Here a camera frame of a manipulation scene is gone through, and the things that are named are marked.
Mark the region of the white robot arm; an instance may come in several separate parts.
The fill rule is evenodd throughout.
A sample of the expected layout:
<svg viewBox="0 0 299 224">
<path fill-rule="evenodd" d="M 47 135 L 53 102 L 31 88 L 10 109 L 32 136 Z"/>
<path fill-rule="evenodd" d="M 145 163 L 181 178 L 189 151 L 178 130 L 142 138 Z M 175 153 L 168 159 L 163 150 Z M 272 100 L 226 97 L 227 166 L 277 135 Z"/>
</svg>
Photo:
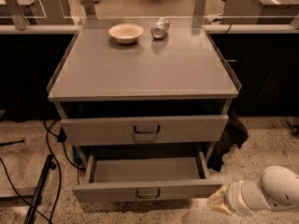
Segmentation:
<svg viewBox="0 0 299 224">
<path fill-rule="evenodd" d="M 221 187 L 206 204 L 227 216 L 245 217 L 258 211 L 298 212 L 299 175 L 281 166 L 269 166 L 254 180 Z"/>
</svg>

